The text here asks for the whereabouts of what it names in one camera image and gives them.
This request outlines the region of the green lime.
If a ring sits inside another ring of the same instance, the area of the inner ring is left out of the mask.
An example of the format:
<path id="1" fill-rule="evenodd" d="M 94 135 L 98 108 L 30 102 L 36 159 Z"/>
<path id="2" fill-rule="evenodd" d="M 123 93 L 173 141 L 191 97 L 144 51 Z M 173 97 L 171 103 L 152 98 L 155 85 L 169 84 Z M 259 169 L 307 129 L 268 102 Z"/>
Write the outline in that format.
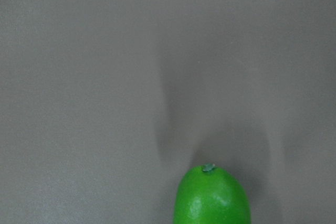
<path id="1" fill-rule="evenodd" d="M 251 223 L 247 194 L 224 169 L 193 167 L 178 185 L 173 223 Z"/>

